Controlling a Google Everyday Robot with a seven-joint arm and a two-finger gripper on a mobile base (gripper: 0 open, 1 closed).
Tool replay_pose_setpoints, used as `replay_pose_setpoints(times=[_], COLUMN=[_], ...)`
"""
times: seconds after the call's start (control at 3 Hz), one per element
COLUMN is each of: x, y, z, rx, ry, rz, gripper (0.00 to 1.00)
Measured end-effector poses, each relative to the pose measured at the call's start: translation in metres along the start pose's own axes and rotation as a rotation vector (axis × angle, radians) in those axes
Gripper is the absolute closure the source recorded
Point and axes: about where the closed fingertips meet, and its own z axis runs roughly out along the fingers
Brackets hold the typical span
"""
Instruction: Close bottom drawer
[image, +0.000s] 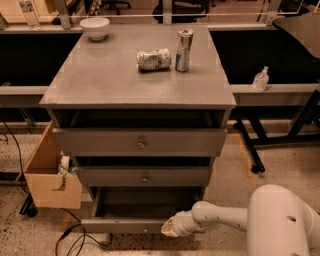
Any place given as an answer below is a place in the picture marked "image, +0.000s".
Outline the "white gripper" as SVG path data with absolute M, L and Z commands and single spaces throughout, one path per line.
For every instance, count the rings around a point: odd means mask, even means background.
M 191 211 L 182 211 L 170 217 L 161 227 L 161 233 L 168 237 L 186 237 L 192 233 L 203 233 L 215 227 L 216 222 L 200 223 Z

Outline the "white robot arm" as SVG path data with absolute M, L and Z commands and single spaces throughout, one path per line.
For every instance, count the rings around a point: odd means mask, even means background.
M 278 185 L 256 189 L 246 208 L 207 201 L 170 217 L 161 227 L 169 237 L 185 237 L 224 224 L 247 233 L 247 256 L 310 256 L 320 248 L 320 214 Z

